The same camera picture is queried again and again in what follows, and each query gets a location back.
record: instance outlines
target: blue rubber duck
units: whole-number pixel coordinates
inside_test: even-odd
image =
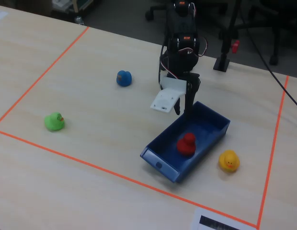
[[[116,76],[116,82],[120,86],[129,86],[131,84],[131,73],[128,71],[121,70]]]

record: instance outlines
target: black cable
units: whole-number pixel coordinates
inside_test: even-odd
[[[161,58],[162,58],[162,54],[163,54],[163,48],[167,42],[167,33],[164,35],[164,40],[163,40],[163,43],[162,43],[162,47],[161,47],[161,51],[160,51],[160,57],[159,57],[159,70],[158,70],[158,84],[160,84],[160,71],[161,71]]]
[[[158,70],[158,84],[160,83],[160,71],[161,71],[161,56],[163,53],[163,48],[164,48],[164,43],[162,43],[162,47],[161,47],[161,52],[160,52],[160,57],[159,57],[159,70]]]
[[[243,17],[243,15],[242,15],[242,10],[241,10],[241,8],[240,8],[240,17],[241,17],[241,19],[242,19],[242,21],[243,21],[243,24],[245,25],[245,21],[244,21],[244,17]],[[263,58],[263,56],[262,56],[260,50],[258,49],[257,45],[255,44],[255,42],[254,42],[254,40],[253,40],[253,38],[252,38],[252,36],[251,36],[251,33],[249,32],[248,28],[246,28],[246,31],[247,31],[247,33],[248,33],[248,36],[249,36],[251,42],[253,43],[253,46],[255,47],[255,49],[256,49],[256,51],[257,51],[257,53],[258,53],[260,59],[263,61],[264,65],[267,67],[268,71],[271,73],[271,75],[274,77],[274,79],[277,81],[277,83],[282,87],[282,89],[286,92],[286,94],[288,95],[288,97],[290,97],[290,99],[291,99],[291,100],[294,102],[294,104],[296,104],[296,106],[297,106],[297,102],[296,102],[296,101],[294,100],[294,98],[290,95],[290,93],[288,93],[288,91],[284,88],[284,86],[281,84],[281,82],[280,82],[280,81],[277,79],[277,77],[273,74],[273,72],[271,71],[271,69],[270,69],[270,67],[268,66],[268,64],[265,62],[265,60],[264,60],[264,58]]]

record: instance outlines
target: red rubber duck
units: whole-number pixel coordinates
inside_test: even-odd
[[[192,156],[195,152],[195,135],[193,133],[186,133],[176,144],[177,150],[183,156]]]

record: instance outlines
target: green rubber duck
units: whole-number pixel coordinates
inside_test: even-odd
[[[50,131],[61,130],[64,127],[64,119],[60,113],[55,112],[44,119],[45,126]]]

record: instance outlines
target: wooden table surface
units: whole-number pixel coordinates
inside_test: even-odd
[[[195,101],[231,123],[173,184],[139,157],[178,117],[150,109],[160,46],[0,10],[9,12],[0,21],[1,230],[181,230],[197,206],[261,229],[297,229],[297,108],[269,72],[230,63],[223,73],[214,58],[199,59]],[[122,69],[133,76],[126,88],[115,82]],[[276,76],[297,100],[297,79]],[[55,111],[66,127],[49,132],[43,120]],[[227,149],[241,162],[232,175],[217,166]]]

